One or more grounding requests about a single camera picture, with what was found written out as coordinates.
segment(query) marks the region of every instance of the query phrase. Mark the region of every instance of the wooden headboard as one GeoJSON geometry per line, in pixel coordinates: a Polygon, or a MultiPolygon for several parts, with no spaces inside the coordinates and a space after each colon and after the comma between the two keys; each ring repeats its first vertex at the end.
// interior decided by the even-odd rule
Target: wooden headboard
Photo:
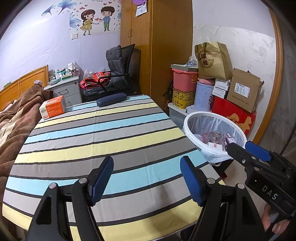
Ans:
{"type": "Polygon", "coordinates": [[[48,65],[36,69],[16,80],[0,92],[0,111],[4,110],[15,99],[18,99],[22,93],[29,89],[35,80],[41,80],[43,86],[49,82],[48,65]]]}

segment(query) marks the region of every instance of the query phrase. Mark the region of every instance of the cardboard flap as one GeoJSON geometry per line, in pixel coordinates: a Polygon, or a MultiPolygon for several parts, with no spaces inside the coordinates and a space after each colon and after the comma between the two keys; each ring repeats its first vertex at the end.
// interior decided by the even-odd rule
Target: cardboard flap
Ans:
{"type": "Polygon", "coordinates": [[[257,86],[260,86],[260,78],[251,74],[251,73],[248,73],[248,72],[245,72],[245,71],[242,71],[240,69],[236,69],[234,68],[233,70],[233,76],[237,76],[237,77],[240,77],[244,80],[247,80],[257,86]]]}

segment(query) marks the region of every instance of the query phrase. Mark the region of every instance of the brown blanket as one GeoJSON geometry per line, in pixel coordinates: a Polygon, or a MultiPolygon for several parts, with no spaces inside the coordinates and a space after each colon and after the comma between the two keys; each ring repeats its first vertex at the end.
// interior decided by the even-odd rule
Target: brown blanket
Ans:
{"type": "Polygon", "coordinates": [[[13,163],[24,142],[41,120],[39,107],[52,98],[50,90],[33,85],[7,110],[0,113],[0,219],[6,182],[13,163]]]}

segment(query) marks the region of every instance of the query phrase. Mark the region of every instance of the light switch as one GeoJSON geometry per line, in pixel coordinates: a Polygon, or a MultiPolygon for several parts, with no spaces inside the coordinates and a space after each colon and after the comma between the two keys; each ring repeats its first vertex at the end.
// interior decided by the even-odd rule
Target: light switch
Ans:
{"type": "Polygon", "coordinates": [[[72,34],[72,40],[78,39],[78,33],[77,34],[72,34]]]}

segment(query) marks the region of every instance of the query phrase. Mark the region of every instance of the orange box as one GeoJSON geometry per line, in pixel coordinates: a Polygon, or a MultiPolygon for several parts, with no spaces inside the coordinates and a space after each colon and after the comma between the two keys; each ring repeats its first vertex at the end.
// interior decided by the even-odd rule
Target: orange box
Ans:
{"type": "Polygon", "coordinates": [[[39,110],[44,120],[65,113],[66,110],[65,97],[59,96],[43,102],[39,110]]]}

